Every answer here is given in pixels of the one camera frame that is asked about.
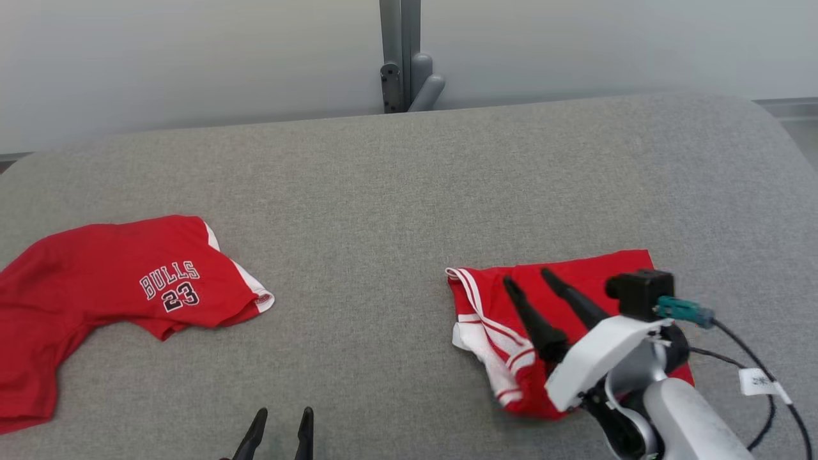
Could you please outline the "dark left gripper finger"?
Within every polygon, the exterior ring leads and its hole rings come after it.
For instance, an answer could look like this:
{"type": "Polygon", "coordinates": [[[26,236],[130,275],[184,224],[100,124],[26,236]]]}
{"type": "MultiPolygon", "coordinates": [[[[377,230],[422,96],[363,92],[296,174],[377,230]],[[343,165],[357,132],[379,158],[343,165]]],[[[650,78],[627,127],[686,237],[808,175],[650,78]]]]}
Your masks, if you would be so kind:
{"type": "Polygon", "coordinates": [[[309,406],[304,408],[297,437],[295,460],[314,460],[314,411],[309,406]]]}
{"type": "Polygon", "coordinates": [[[255,414],[248,430],[245,432],[245,436],[236,448],[233,457],[225,457],[221,460],[254,460],[256,449],[263,439],[266,420],[268,420],[268,408],[260,408],[255,414]]]}

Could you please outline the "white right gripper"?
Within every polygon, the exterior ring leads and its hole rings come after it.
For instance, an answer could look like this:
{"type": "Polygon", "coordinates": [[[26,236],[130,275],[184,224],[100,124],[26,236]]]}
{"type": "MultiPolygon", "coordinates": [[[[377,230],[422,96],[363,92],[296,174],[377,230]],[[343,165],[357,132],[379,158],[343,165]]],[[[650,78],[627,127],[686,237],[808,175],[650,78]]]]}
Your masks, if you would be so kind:
{"type": "Polygon", "coordinates": [[[503,278],[504,288],[529,339],[546,365],[556,366],[546,380],[546,392],[558,411],[567,411],[580,404],[581,393],[587,393],[626,356],[635,350],[649,333],[658,333],[672,326],[670,318],[642,321],[614,316],[575,287],[564,282],[549,268],[541,276],[555,295],[564,300],[582,325],[590,331],[569,349],[564,331],[550,324],[528,301],[522,288],[510,277],[503,278]]]}

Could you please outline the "red shorts with striped trim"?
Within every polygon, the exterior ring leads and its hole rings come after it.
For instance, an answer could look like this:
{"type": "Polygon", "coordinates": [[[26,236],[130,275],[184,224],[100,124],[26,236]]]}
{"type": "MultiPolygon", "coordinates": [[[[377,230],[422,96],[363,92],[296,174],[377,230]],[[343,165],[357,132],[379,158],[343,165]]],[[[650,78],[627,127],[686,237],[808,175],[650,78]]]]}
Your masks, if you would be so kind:
{"type": "MultiPolygon", "coordinates": [[[[618,273],[651,269],[652,259],[646,249],[622,250],[552,263],[548,268],[614,316],[619,311],[616,302],[605,294],[606,280],[618,273]]],[[[558,421],[564,414],[556,410],[546,392],[546,377],[554,364],[545,364],[537,357],[503,279],[511,277],[538,314],[561,329],[570,344],[578,342],[588,329],[550,289],[541,270],[541,264],[448,268],[457,316],[452,343],[473,353],[483,364],[495,399],[508,413],[558,421]]]]}

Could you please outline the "red Bulls 23 jersey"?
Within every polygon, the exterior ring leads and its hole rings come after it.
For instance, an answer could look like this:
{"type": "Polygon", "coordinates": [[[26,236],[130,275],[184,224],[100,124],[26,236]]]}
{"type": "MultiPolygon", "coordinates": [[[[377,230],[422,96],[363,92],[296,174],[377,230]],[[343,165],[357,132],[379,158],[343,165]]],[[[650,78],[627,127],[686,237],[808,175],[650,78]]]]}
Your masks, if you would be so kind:
{"type": "Polygon", "coordinates": [[[187,327],[248,321],[274,303],[196,216],[47,236],[0,271],[0,436],[52,419],[56,373],[98,327],[128,321],[166,341],[187,327]]]}

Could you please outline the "grey metal upright post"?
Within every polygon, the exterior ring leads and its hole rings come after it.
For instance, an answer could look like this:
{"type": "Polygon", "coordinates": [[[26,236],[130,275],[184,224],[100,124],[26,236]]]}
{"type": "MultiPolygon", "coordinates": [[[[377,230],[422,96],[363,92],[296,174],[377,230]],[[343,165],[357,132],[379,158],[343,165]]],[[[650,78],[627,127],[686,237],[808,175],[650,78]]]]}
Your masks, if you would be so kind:
{"type": "Polygon", "coordinates": [[[385,112],[407,112],[422,87],[422,0],[378,0],[383,64],[381,93],[385,112]]]}

